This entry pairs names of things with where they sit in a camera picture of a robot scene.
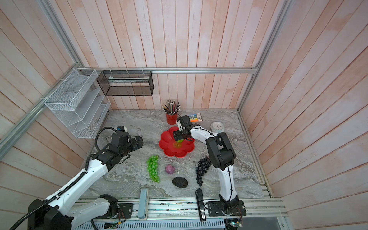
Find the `dark avocado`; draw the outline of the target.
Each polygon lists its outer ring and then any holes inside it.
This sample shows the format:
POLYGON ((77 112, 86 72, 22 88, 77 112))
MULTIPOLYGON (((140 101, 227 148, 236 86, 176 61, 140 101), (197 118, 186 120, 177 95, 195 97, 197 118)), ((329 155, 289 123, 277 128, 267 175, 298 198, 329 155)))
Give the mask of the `dark avocado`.
POLYGON ((172 180, 172 184, 178 188, 186 188, 188 186, 188 181, 183 177, 175 177, 172 180))

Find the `dark purple grape bunch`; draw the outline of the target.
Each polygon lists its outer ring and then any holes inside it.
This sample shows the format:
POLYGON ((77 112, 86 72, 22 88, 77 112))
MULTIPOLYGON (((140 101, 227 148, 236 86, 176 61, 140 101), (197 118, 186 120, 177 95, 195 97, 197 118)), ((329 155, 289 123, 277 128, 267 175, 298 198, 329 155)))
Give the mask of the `dark purple grape bunch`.
POLYGON ((195 171, 196 171, 196 183, 199 186, 203 185, 203 176, 208 172, 211 165, 212 164, 208 156, 205 156, 204 158, 198 161, 195 171))

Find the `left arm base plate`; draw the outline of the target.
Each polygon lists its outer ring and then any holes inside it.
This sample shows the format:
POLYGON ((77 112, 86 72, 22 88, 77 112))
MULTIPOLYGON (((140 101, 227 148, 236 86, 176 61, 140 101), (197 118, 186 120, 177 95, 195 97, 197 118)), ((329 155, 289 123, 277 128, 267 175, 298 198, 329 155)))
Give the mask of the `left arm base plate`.
POLYGON ((109 211, 103 216, 95 219, 130 219, 133 211, 133 203, 118 203, 118 208, 109 211))

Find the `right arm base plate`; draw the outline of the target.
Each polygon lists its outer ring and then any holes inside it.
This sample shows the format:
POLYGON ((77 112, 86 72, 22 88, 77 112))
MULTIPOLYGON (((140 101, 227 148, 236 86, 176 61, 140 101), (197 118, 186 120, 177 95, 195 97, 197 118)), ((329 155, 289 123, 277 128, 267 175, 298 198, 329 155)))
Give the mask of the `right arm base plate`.
POLYGON ((239 201, 238 204, 225 207, 220 201, 209 201, 207 204, 208 212, 211 217, 220 216, 246 216, 245 205, 243 201, 239 201))

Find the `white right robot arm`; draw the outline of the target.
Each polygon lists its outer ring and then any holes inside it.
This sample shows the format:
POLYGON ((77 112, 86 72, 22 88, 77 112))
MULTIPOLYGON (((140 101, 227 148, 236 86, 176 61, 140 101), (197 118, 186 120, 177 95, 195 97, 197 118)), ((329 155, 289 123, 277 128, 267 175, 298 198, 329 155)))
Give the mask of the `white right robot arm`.
POLYGON ((173 133, 175 140, 195 139, 206 144, 209 159, 217 168, 220 182, 220 201, 224 210, 235 208, 239 197, 235 190, 233 165, 236 153, 225 132, 214 133, 199 124, 193 124, 188 115, 179 117, 178 130, 173 133))

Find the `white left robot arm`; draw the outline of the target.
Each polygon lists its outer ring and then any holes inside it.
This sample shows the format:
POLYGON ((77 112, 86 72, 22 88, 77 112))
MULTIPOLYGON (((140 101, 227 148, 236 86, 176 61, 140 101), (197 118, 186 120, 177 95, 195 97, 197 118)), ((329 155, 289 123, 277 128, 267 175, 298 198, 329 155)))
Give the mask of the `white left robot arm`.
POLYGON ((115 218, 120 207, 115 197, 103 194, 95 201, 74 208, 75 202, 99 178, 115 165, 129 158, 129 154, 143 147, 143 138, 131 137, 126 131, 118 131, 112 140, 96 154, 91 154, 85 167, 54 194, 41 201, 36 199, 29 205, 27 228, 29 230, 73 230, 97 217, 115 218))

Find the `green grape bunch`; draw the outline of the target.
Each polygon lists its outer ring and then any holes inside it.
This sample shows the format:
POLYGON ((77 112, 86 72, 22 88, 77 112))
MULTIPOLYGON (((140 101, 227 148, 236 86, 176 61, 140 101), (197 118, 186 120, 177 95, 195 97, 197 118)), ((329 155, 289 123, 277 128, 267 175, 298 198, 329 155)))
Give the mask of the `green grape bunch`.
POLYGON ((147 160, 147 170, 149 173, 149 177, 153 182, 156 183, 159 183, 161 181, 158 175, 158 160, 159 160, 158 155, 150 156, 149 159, 147 160))

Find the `purple round fruit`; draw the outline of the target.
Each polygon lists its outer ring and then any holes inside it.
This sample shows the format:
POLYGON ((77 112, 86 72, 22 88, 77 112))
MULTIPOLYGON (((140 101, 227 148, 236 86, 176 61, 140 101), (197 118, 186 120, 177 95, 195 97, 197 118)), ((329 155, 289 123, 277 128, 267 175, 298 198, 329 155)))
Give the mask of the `purple round fruit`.
POLYGON ((166 172, 167 174, 173 174, 173 173, 175 173, 175 168, 174 168, 174 166, 172 166, 171 164, 166 165, 166 167, 165 167, 165 172, 166 172))

